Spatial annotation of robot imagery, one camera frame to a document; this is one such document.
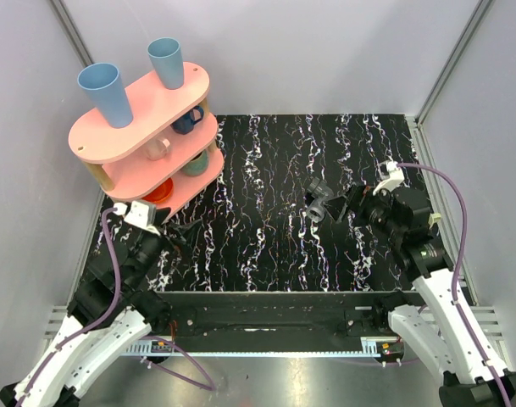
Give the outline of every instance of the mug handle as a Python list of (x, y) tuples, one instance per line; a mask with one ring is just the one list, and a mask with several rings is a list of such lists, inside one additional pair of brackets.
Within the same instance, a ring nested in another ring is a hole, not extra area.
[(199, 112), (199, 114), (201, 115), (201, 117), (199, 119), (192, 119), (190, 117), (190, 120), (191, 120), (191, 123), (193, 125), (196, 125), (197, 123), (199, 123), (201, 120), (203, 120), (203, 117), (205, 117), (205, 112), (203, 112), (203, 108), (201, 106), (196, 106), (195, 108), (193, 108), (192, 110), (197, 110)]

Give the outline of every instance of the shelf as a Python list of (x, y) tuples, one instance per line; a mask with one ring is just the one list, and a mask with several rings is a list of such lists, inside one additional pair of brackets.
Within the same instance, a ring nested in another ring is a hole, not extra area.
[(162, 131), (171, 143), (165, 158), (151, 161), (141, 148), (124, 159), (103, 165), (114, 183), (114, 189), (105, 193), (121, 201), (144, 197), (207, 148), (217, 132), (218, 122), (212, 114), (208, 114), (188, 134), (175, 133), (168, 127)]
[(154, 70), (133, 82), (125, 89), (133, 121), (114, 129), (97, 109), (92, 109), (71, 127), (71, 150), (91, 164), (127, 157), (207, 96), (210, 81), (202, 67), (185, 62), (184, 78), (184, 85), (175, 90), (166, 89)]
[(198, 195), (208, 184), (221, 174), (224, 168), (224, 155), (220, 149), (208, 152), (208, 168), (200, 176), (185, 176), (182, 172), (173, 175), (173, 195), (165, 202), (156, 205), (158, 209), (171, 208), (168, 218), (176, 214), (188, 201)]

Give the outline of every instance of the metal beam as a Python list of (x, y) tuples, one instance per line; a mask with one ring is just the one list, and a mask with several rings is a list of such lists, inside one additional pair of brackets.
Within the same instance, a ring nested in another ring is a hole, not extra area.
[(459, 60), (463, 56), (463, 53), (470, 41), (472, 40), (475, 32), (480, 27), (481, 22), (484, 20), (487, 12), (490, 10), (491, 5), (495, 2), (495, 0), (480, 0), (478, 5), (474, 9), (474, 12), (470, 16), (469, 22), (463, 29), (463, 33), (458, 39), (458, 42), (455, 44), (452, 53), (442, 68), (441, 73), (438, 76), (438, 79), (435, 82), (435, 85), (430, 91), (429, 96), (424, 102), (423, 107), (419, 111), (418, 115), (415, 117), (418, 124), (423, 124), (427, 116), (429, 115), (430, 110), (435, 104), (436, 99), (442, 92), (442, 89), (447, 83), (450, 75), (458, 64)]
[(60, 22), (65, 35), (68, 37), (68, 40), (82, 65), (92, 65), (94, 63), (92, 56), (90, 55), (88, 48), (86, 48), (84, 41), (82, 41), (80, 32), (77, 30), (77, 26), (71, 18), (64, 0), (47, 0), (47, 2), (51, 5), (54, 15), (56, 15), (56, 18)]

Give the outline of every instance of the dark blue mug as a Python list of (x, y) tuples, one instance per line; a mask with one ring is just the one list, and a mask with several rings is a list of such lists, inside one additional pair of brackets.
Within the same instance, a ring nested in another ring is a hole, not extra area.
[[(194, 115), (194, 110), (197, 110), (200, 114), (200, 118), (196, 119), (196, 116)], [(184, 113), (179, 119), (175, 120), (171, 127), (173, 127), (173, 130), (180, 134), (188, 134), (190, 131), (193, 130), (193, 126), (199, 123), (201, 120), (203, 120), (205, 113), (203, 112), (203, 109), (200, 106), (195, 106), (192, 110), (190, 110), (187, 113)]]

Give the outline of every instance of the cup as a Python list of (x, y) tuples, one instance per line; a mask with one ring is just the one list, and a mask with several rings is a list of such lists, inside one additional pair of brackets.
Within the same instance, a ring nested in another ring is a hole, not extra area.
[(200, 176), (208, 168), (207, 150), (203, 150), (194, 157), (188, 164), (182, 167), (182, 172), (187, 176)]
[(166, 136), (157, 136), (145, 144), (145, 154), (151, 161), (162, 159), (171, 149), (171, 143)]
[(159, 79), (168, 89), (184, 84), (184, 64), (180, 44), (174, 38), (159, 38), (148, 45), (148, 56)]
[[(199, 119), (196, 119), (194, 110), (199, 112), (199, 115), (200, 115)], [(201, 108), (201, 106), (194, 106), (192, 108), (192, 110), (184, 113), (179, 119), (177, 119), (173, 123), (171, 123), (171, 127), (177, 133), (188, 134), (190, 131), (193, 130), (194, 125), (196, 125), (201, 120), (203, 120), (204, 115), (205, 115), (205, 112), (203, 112), (203, 109)]]
[(105, 63), (87, 66), (79, 73), (77, 82), (112, 127), (126, 127), (133, 121), (130, 102), (116, 66)]

